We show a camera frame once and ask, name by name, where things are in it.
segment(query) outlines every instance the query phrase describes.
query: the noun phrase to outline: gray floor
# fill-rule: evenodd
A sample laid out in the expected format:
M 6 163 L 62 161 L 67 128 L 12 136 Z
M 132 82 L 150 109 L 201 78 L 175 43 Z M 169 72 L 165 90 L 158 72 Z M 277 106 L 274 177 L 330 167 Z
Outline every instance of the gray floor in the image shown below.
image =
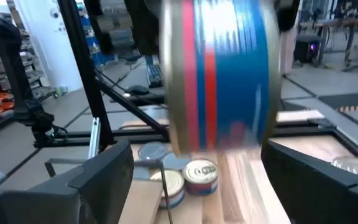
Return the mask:
M 336 43 L 344 42 L 341 40 L 342 35 L 337 34 L 337 36 L 339 40 Z M 318 100 L 318 96 L 358 93 L 358 70 L 342 72 L 343 58 L 344 53 L 326 54 L 323 62 L 331 64 L 330 68 L 314 68 L 307 65 L 294 68 L 291 74 L 287 74 L 288 79 L 284 78 L 282 81 L 282 98 L 289 103 L 320 110 L 349 137 L 358 142 L 358 125 Z M 103 70 L 115 82 L 129 73 L 120 83 L 122 87 L 134 84 L 146 85 L 145 63 L 140 60 L 132 68 L 135 69 L 131 70 L 129 66 L 119 64 L 108 65 Z M 115 89 L 122 93 L 122 90 L 117 87 Z M 108 96 L 104 95 L 103 101 L 113 129 L 120 127 L 125 121 L 137 119 L 133 114 L 125 112 L 125 109 L 119 104 L 110 103 Z M 90 110 L 87 109 L 88 101 L 83 90 L 69 93 L 58 99 L 51 98 L 44 103 L 44 108 L 47 112 L 55 115 L 56 125 L 68 126 L 67 130 L 69 131 L 90 130 L 92 117 Z M 142 109 L 153 118 L 166 117 L 166 111 L 160 108 L 156 110 L 156 106 L 144 106 Z M 358 112 L 349 114 L 358 120 Z M 35 151 L 32 146 L 33 140 L 30 129 L 19 123 L 11 123 L 0 130 L 0 171 L 8 173 L 33 153 Z M 84 159 L 87 150 L 87 147 L 42 149 L 26 165 L 7 179 L 0 188 L 28 189 L 48 179 L 44 162 L 49 158 Z M 70 168 L 72 166 L 56 166 L 58 173 Z

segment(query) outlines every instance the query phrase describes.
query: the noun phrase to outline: workbench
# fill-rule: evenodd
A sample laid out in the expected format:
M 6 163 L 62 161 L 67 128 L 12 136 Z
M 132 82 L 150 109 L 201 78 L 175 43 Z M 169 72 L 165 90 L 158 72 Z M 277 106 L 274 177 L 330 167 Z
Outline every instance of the workbench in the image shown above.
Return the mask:
M 326 48 L 327 43 L 327 34 L 330 27 L 342 27 L 348 26 L 349 27 L 349 37 L 347 40 L 346 51 L 345 51 L 345 59 L 344 61 L 347 62 L 350 56 L 350 49 L 352 47 L 353 38 L 354 38 L 354 28 L 358 25 L 358 18 L 348 18 L 348 19 L 325 19 L 325 20 L 318 20 L 317 22 L 308 21 L 308 22 L 301 22 L 299 26 L 301 28 L 318 28 L 318 35 L 321 37 L 321 43 L 319 48 L 318 60 L 317 65 L 321 65 L 323 61 L 323 55 Z
M 278 123 L 288 121 L 304 121 L 307 119 L 324 118 L 318 111 L 289 111 L 280 112 Z M 140 125 L 141 121 L 129 121 L 123 125 Z M 318 159 L 331 162 L 337 156 L 351 156 L 352 154 L 332 136 L 302 136 L 270 139 L 294 150 L 308 154 Z M 140 145 L 132 145 L 134 159 L 138 158 L 137 150 Z M 277 198 L 260 159 L 260 148 L 249 151 L 237 151 L 227 154 L 193 154 L 194 159 L 206 158 L 215 162 L 219 167 L 219 187 L 215 193 L 205 197 L 195 197 L 186 194 L 184 201 L 172 209 L 174 224 L 202 224 L 202 223 L 288 223 L 287 217 L 279 199 Z M 150 198 L 137 196 L 137 201 Z M 154 212 L 154 219 L 144 220 L 138 224 L 166 224 L 169 223 L 166 210 L 154 209 L 159 202 L 157 198 L 149 199 L 147 208 Z M 120 221 L 120 224 L 132 224 Z

